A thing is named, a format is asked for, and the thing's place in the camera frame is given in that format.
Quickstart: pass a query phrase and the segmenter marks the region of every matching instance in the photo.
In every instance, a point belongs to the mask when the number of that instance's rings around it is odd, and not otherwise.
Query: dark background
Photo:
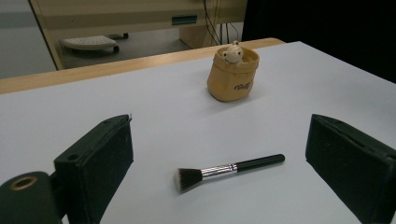
[[[396,83],[394,8],[384,0],[249,0],[242,40],[302,41]]]

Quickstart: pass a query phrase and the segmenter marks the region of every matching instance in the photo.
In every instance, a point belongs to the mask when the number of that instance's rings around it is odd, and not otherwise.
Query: brush bristles
[[[178,191],[184,191],[202,181],[201,170],[197,169],[177,169],[175,172],[175,182]]]

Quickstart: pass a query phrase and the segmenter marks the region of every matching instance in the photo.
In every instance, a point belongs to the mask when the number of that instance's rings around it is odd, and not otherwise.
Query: table edge
[[[241,42],[241,46],[248,49],[259,49],[284,44],[277,38],[264,38]],[[97,77],[112,76],[119,73],[136,71],[140,69],[180,63],[190,60],[202,59],[213,56],[217,49],[227,45],[208,47],[202,49],[189,49],[173,53],[166,53],[144,58],[129,59],[113,63],[101,63],[79,68],[64,69],[48,73],[10,77],[0,79],[0,94],[16,91],[28,91],[48,86],[81,81]]]

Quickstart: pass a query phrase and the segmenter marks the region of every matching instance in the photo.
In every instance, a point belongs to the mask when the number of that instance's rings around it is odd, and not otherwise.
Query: stuffed animal
[[[226,63],[234,63],[236,66],[239,66],[242,63],[244,51],[239,47],[238,41],[235,40],[230,47],[221,53],[221,57]]]

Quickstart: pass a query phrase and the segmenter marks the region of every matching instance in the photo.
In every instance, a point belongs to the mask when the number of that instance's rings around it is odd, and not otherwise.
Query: white table
[[[51,174],[97,123],[131,113],[134,163],[101,223],[359,223],[305,161],[310,118],[396,148],[396,85],[300,42],[256,51],[253,90],[234,103],[208,93],[211,57],[0,95],[0,182]],[[284,164],[176,191],[176,168],[277,153]]]

